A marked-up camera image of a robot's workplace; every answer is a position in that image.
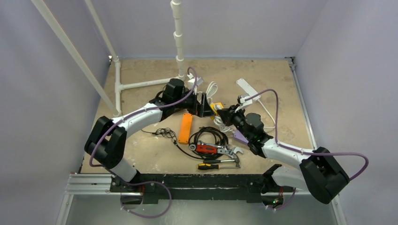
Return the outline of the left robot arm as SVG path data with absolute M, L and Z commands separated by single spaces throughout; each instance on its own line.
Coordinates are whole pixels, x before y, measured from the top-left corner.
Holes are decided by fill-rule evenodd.
M 185 87 L 182 80 L 173 78 L 142 108 L 113 119 L 106 116 L 97 119 L 84 151 L 90 155 L 90 160 L 98 161 L 100 167 L 122 179 L 122 186 L 127 191 L 136 191 L 140 185 L 140 172 L 123 157 L 126 140 L 180 110 L 201 118 L 215 116 L 204 93 L 198 101 L 193 90 Z

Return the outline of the yellow cube socket adapter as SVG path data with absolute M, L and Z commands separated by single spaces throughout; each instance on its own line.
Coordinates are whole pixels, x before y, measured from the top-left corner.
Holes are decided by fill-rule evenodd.
M 219 116 L 218 114 L 218 110 L 223 109 L 223 104 L 218 102 L 218 103 L 211 103 L 210 104 L 212 110 L 214 111 L 215 115 L 211 116 L 211 120 L 214 120 L 217 116 Z

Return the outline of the orange power strip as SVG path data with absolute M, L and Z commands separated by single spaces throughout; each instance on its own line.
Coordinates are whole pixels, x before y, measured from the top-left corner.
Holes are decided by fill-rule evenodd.
M 193 116 L 191 114 L 189 113 L 183 114 L 180 126 L 180 132 L 177 139 L 179 144 L 188 144 L 191 133 L 192 121 L 193 121 Z

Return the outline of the purple power strip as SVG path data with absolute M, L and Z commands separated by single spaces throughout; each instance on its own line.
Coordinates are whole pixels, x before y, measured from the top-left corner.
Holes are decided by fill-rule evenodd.
M 241 144 L 247 145 L 248 144 L 248 140 L 242 135 L 241 132 L 239 132 L 238 130 L 236 130 L 233 134 L 233 138 L 234 140 L 238 141 Z

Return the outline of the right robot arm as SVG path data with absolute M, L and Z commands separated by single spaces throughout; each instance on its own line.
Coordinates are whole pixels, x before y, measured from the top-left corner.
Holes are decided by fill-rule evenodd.
M 283 162 L 291 168 L 277 166 L 265 173 L 263 184 L 270 191 L 289 186 L 309 191 L 319 202 L 328 204 L 346 187 L 350 178 L 328 149 L 298 149 L 277 142 L 264 131 L 261 116 L 245 113 L 237 105 L 218 109 L 218 115 L 227 126 L 234 126 L 248 141 L 250 151 L 262 158 Z

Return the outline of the white power strip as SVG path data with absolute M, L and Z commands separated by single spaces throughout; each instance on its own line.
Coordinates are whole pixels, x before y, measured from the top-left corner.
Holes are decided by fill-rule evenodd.
M 245 99 L 245 101 L 249 98 L 249 97 L 253 97 L 251 98 L 251 100 L 253 101 L 260 101 L 260 95 L 258 94 L 258 91 L 256 91 L 244 78 L 240 78 L 236 81 L 236 84 L 247 94 L 246 96 L 243 97 L 243 99 Z

